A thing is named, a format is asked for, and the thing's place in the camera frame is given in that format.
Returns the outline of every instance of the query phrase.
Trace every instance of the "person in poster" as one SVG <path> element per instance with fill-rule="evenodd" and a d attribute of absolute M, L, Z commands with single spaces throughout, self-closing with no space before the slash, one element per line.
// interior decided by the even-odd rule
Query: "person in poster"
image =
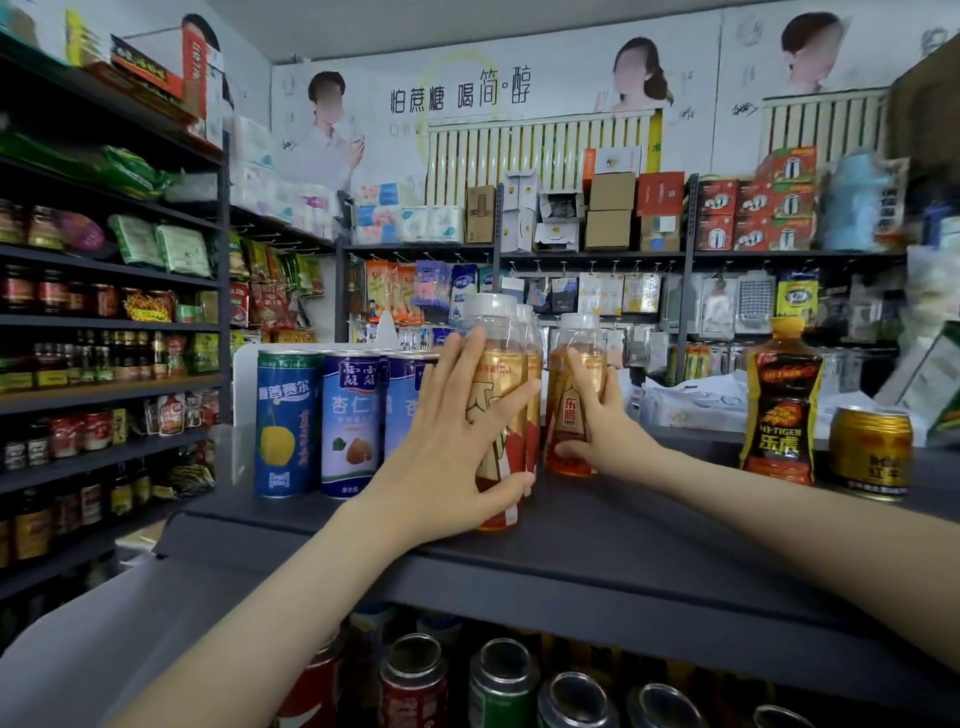
<path fill-rule="evenodd" d="M 623 44 L 613 60 L 613 90 L 618 99 L 601 91 L 594 110 L 643 111 L 673 104 L 673 94 L 660 67 L 660 52 L 648 37 L 635 37 Z"/>
<path fill-rule="evenodd" d="M 362 138 L 347 141 L 334 124 L 344 118 L 347 83 L 336 71 L 321 71 L 310 81 L 307 95 L 313 104 L 313 126 L 291 155 L 289 182 L 322 184 L 350 192 L 350 178 L 365 150 Z"/>
<path fill-rule="evenodd" d="M 849 21 L 832 12 L 804 12 L 786 24 L 780 47 L 786 54 L 790 78 L 783 94 L 821 93 L 823 82 L 837 63 Z"/>

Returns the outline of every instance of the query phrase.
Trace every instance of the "bottle cap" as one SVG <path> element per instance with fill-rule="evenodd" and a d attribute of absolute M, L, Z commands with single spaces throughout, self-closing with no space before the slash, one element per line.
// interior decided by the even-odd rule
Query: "bottle cap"
<path fill-rule="evenodd" d="M 463 317 L 499 316 L 516 318 L 516 299 L 505 293 L 471 293 L 464 300 Z"/>
<path fill-rule="evenodd" d="M 600 328 L 600 317 L 595 313 L 562 313 L 560 328 Z"/>

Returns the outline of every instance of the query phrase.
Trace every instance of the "drink can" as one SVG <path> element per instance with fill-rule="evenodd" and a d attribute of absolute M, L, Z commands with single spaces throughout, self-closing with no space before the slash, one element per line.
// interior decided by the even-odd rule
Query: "drink can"
<path fill-rule="evenodd" d="M 537 696 L 540 728 L 618 728 L 620 715 L 603 688 L 583 672 L 561 672 Z"/>
<path fill-rule="evenodd" d="M 627 695 L 631 728 L 706 728 L 700 711 L 669 685 L 650 683 Z"/>
<path fill-rule="evenodd" d="M 492 640 L 470 660 L 470 728 L 527 728 L 537 715 L 540 669 L 516 640 Z"/>
<path fill-rule="evenodd" d="M 380 455 L 381 365 L 377 354 L 335 352 L 324 357 L 320 477 L 330 497 L 357 495 L 376 473 Z"/>
<path fill-rule="evenodd" d="M 322 361 L 315 352 L 257 356 L 253 484 L 261 496 L 297 496 L 313 479 Z"/>
<path fill-rule="evenodd" d="M 384 408 L 384 459 L 390 457 L 410 432 L 420 399 L 423 370 L 438 358 L 431 352 L 394 353 L 388 357 L 390 378 Z"/>
<path fill-rule="evenodd" d="M 908 493 L 913 426 L 905 412 L 840 407 L 830 423 L 829 450 L 840 487 L 877 500 L 900 500 Z"/>
<path fill-rule="evenodd" d="M 446 659 L 429 635 L 401 637 L 380 662 L 379 728 L 446 728 Z"/>
<path fill-rule="evenodd" d="M 297 678 L 283 699 L 271 728 L 334 728 L 340 703 L 344 644 L 347 638 L 338 629 Z"/>

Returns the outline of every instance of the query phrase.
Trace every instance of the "gold can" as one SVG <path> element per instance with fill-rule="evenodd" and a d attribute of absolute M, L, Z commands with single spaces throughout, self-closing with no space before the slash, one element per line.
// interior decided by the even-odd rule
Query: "gold can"
<path fill-rule="evenodd" d="M 527 380 L 527 355 L 517 352 L 485 351 L 480 355 L 473 373 L 473 384 L 467 400 L 467 421 L 478 420 L 484 412 L 513 392 Z M 521 409 L 507 423 L 492 442 L 477 468 L 476 484 L 481 493 L 489 490 L 503 478 L 526 469 L 527 411 Z M 495 531 L 516 523 L 516 506 L 497 514 L 480 526 L 480 530 Z"/>
<path fill-rule="evenodd" d="M 910 489 L 913 426 L 903 412 L 840 407 L 830 425 L 830 469 L 859 496 L 900 500 Z"/>

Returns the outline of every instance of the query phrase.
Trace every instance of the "man in poster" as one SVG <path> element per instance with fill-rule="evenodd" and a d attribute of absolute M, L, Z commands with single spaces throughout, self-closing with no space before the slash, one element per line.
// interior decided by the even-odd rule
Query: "man in poster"
<path fill-rule="evenodd" d="M 333 125 L 344 118 L 347 84 L 336 71 L 322 71 L 310 81 L 313 126 L 291 155 L 289 182 L 322 184 L 334 191 L 350 192 L 350 177 L 363 158 L 364 140 L 347 141 Z"/>

